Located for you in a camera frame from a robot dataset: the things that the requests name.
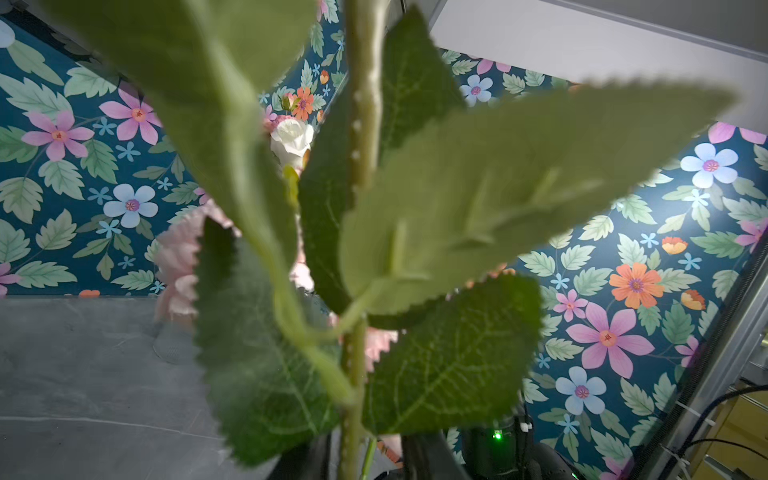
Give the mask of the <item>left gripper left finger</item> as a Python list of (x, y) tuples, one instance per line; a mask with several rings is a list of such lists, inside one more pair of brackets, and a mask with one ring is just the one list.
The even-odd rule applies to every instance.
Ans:
[(267, 480), (328, 480), (332, 435), (318, 436), (280, 456)]

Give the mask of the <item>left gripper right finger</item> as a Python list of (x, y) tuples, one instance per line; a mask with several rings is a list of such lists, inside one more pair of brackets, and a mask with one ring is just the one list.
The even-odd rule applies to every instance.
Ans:
[(401, 437), (407, 480), (470, 480), (441, 431)]

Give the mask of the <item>artificial flower bunch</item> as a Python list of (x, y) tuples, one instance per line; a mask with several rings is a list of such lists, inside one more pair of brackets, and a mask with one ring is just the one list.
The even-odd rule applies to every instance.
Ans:
[[(194, 273), (198, 362), (244, 467), (340, 431), (488, 425), (518, 402), (542, 327), (536, 280), (500, 265), (649, 179), (735, 100), (632, 81), (469, 106), (409, 10), (346, 5), (348, 75), (291, 189), (259, 93), (314, 24), (313, 1), (45, 1), (136, 83), (209, 200)], [(303, 246), (315, 287), (290, 273)], [(398, 341), (366, 369), (367, 329)]]

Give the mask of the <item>large pink rose stem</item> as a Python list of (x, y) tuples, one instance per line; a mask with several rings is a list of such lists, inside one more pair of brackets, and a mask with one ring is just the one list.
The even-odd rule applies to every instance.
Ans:
[[(209, 200), (202, 206), (194, 209), (173, 224), (167, 231), (158, 237), (157, 251), (154, 262), (158, 267), (157, 278), (165, 284), (165, 290), (161, 293), (156, 318), (180, 322), (188, 327), (194, 326), (197, 310), (194, 302), (197, 300), (195, 287), (198, 277), (194, 273), (198, 263), (197, 255), (200, 251), (200, 238), (206, 219), (212, 219), (225, 229), (232, 229), (236, 237), (241, 237), (241, 231), (234, 225), (224, 212)], [(299, 253), (294, 263), (290, 279), (297, 287), (304, 288), (310, 293), (314, 292), (314, 281), (306, 264), (301, 241)], [(375, 363), (380, 356), (390, 350), (391, 344), (398, 341), (397, 331), (380, 330), (369, 327), (366, 333), (365, 356), (366, 369), (373, 372)]]

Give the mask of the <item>small white bud stem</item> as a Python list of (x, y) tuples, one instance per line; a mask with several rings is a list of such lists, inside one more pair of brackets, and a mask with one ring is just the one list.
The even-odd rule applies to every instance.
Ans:
[(301, 174), (308, 163), (315, 130), (311, 124), (292, 117), (280, 120), (270, 134), (270, 148), (282, 167)]

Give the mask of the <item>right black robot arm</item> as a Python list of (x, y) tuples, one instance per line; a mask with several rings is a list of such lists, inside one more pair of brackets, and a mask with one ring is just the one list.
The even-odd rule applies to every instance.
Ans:
[(462, 429), (459, 438), (464, 468), (472, 479), (584, 479), (555, 449), (534, 441), (534, 425), (528, 415)]

